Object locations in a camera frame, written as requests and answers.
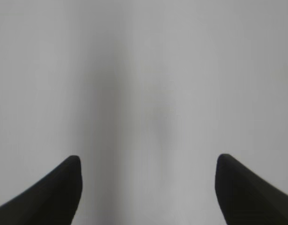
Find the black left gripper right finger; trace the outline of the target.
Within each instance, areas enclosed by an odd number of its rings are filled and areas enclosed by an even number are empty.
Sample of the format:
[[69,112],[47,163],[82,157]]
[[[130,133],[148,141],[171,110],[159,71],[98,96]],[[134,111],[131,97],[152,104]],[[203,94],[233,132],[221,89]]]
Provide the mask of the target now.
[[288,195],[230,154],[218,157],[214,186],[228,225],[288,225]]

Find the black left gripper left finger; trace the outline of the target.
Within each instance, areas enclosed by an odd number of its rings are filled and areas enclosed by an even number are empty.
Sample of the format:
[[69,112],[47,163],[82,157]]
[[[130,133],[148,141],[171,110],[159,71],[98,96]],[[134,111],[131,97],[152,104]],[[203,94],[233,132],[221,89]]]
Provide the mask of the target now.
[[70,225],[81,194],[81,160],[69,156],[33,186],[1,205],[0,225]]

